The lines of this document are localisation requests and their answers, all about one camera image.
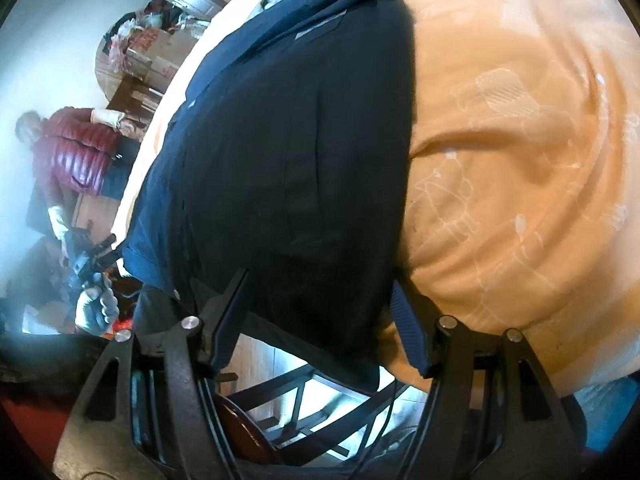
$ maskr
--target tiled floor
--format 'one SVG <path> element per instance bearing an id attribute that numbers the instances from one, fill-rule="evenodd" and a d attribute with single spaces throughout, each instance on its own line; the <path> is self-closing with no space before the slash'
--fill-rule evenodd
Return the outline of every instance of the tiled floor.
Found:
<path id="1" fill-rule="evenodd" d="M 237 383 L 223 384 L 221 393 L 223 395 L 228 395 L 235 391 L 244 390 L 249 386 L 267 381 L 304 364 L 305 362 L 303 360 L 298 359 L 291 354 L 287 354 L 280 349 L 273 348 L 261 341 L 251 339 L 243 335 L 236 346 L 236 351 L 231 359 L 231 364 L 225 370 L 227 372 L 235 372 L 238 374 L 239 379 Z M 386 370 L 381 368 L 380 389 L 384 388 L 392 381 L 393 377 Z M 317 430 L 324 425 L 330 424 L 337 418 L 358 406 L 362 402 L 362 396 L 356 395 L 356 397 L 358 398 L 354 399 L 346 396 L 325 384 L 319 383 L 316 380 L 311 380 L 305 387 L 302 406 L 300 408 L 300 418 L 322 410 L 329 403 L 337 399 L 331 416 L 320 426 L 314 428 Z M 294 400 L 295 391 L 289 392 L 272 403 L 252 410 L 250 415 L 254 420 L 262 420 L 269 416 L 275 416 L 280 420 L 280 425 L 283 426 L 290 420 Z M 420 420 L 420 416 L 422 415 L 425 401 L 426 394 L 424 392 L 409 387 L 398 399 L 396 399 L 396 402 L 393 405 L 391 420 L 385 433 L 399 428 L 407 428 L 417 425 Z M 378 431 L 385 421 L 387 412 L 388 410 L 385 410 L 376 417 L 373 431 L 369 437 L 369 443 L 371 443 L 377 436 Z M 357 451 L 364 436 L 364 431 L 364 428 L 362 428 L 341 444 L 341 446 L 350 450 L 350 456 L 353 456 Z M 330 453 L 337 458 L 344 458 L 331 451 Z"/>

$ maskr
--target dark blue fabric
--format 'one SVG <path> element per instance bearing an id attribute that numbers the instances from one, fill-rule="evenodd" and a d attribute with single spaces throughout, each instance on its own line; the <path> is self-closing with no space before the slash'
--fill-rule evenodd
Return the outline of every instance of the dark blue fabric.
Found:
<path id="1" fill-rule="evenodd" d="M 375 362 L 406 192 L 412 33 L 402 0 L 283 0 L 229 35 L 148 172 L 127 269 L 195 312 L 195 280 L 222 291 L 249 269 L 254 314 Z"/>

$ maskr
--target person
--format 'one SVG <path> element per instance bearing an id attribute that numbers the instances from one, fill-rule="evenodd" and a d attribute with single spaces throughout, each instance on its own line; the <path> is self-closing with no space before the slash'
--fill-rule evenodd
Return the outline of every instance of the person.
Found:
<path id="1" fill-rule="evenodd" d="M 48 120 L 33 110 L 18 118 L 15 136 L 33 151 L 33 174 L 59 240 L 69 227 L 61 186 L 122 199 L 140 149 L 136 140 L 122 134 L 135 128 L 124 117 L 115 110 L 65 107 Z"/>

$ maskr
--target red fabric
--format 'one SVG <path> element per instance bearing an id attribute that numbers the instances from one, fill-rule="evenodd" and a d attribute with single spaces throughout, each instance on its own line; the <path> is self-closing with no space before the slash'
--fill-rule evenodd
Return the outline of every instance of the red fabric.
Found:
<path id="1" fill-rule="evenodd" d="M 43 136 L 33 146 L 33 175 L 47 206 L 62 204 L 61 186 L 100 194 L 120 134 L 104 124 L 92 124 L 91 111 L 66 107 L 44 121 Z"/>
<path id="2" fill-rule="evenodd" d="M 4 410 L 42 463 L 51 468 L 69 412 L 55 406 L 15 404 L 1 399 Z"/>

